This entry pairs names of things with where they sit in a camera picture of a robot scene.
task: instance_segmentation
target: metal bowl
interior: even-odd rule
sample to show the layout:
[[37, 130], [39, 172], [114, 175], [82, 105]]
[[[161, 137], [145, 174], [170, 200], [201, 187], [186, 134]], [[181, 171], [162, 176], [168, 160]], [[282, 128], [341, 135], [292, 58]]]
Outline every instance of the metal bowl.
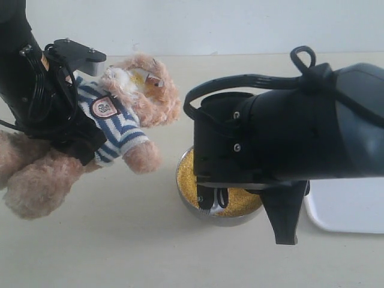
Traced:
[[[251, 210], [248, 208], [247, 211], [244, 211], [244, 213], [242, 213], [242, 211], [238, 212], [236, 215], [228, 215], [228, 214], [224, 215], [225, 213], [206, 214], [200, 211], [197, 204], [194, 205], [191, 201], [189, 201], [188, 198], [186, 197], [186, 191], [183, 191], [181, 188], [181, 183], [179, 181], [179, 173], [180, 173], [180, 168], [181, 168], [181, 165], [183, 164], [183, 161], [192, 151], [193, 151], [193, 146], [190, 147], [188, 150], [186, 150], [179, 160], [179, 163], [176, 169], [176, 184], [177, 184], [177, 188], [178, 188], [179, 195], [182, 202], [194, 216], [196, 216], [197, 218], [201, 219], [204, 222], [208, 222], [216, 226], [231, 227], [231, 226], [244, 224], [252, 220], [254, 217], [256, 217], [259, 214], [263, 206], [260, 200], [260, 197], [257, 195], [251, 195], [246, 191], [244, 191], [244, 193], [247, 195], [247, 197], [252, 197], [252, 201], [254, 201], [254, 207]], [[190, 167], [188, 169], [191, 169], [190, 173], [193, 172], [193, 167]], [[231, 206], [231, 196], [230, 196], [230, 202], [226, 209], [230, 209], [230, 206]]]

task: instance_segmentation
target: patch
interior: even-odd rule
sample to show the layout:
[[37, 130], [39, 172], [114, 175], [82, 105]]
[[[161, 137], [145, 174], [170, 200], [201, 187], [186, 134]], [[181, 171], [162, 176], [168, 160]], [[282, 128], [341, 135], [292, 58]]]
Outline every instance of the patch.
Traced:
[[91, 113], [94, 117], [107, 119], [119, 114], [119, 110], [114, 105], [112, 99], [107, 95], [96, 99], [92, 103]]

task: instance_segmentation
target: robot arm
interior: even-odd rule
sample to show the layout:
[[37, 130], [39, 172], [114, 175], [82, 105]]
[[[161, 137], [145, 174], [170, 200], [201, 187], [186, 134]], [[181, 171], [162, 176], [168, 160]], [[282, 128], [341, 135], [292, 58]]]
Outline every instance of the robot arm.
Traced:
[[[298, 53], [307, 52], [306, 67]], [[192, 89], [185, 113], [194, 121], [194, 174], [200, 207], [206, 188], [259, 194], [277, 244], [296, 244], [296, 225], [310, 180], [384, 176], [384, 70], [356, 64], [316, 65], [306, 46], [292, 51], [302, 76], [239, 75]], [[260, 95], [222, 92], [236, 87]]]
[[16, 120], [0, 124], [49, 140], [86, 165], [106, 138], [78, 108], [73, 71], [96, 76], [106, 56], [66, 39], [42, 50], [25, 8], [25, 0], [0, 0], [0, 96]]

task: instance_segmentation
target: striped shirt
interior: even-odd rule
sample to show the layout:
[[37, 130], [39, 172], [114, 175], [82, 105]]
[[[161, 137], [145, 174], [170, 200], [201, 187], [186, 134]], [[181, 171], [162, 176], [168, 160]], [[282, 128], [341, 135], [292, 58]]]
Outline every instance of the striped shirt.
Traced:
[[114, 159], [149, 140], [139, 128], [139, 119], [131, 108], [124, 107], [96, 82], [87, 82], [80, 76], [76, 82], [80, 108], [94, 120], [107, 138], [95, 152], [97, 164], [110, 166]]

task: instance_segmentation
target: white tray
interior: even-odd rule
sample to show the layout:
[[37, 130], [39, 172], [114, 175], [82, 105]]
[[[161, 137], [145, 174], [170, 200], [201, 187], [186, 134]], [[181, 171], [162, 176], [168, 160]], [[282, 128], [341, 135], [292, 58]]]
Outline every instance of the white tray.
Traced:
[[384, 233], [384, 178], [312, 181], [304, 203], [323, 230]]

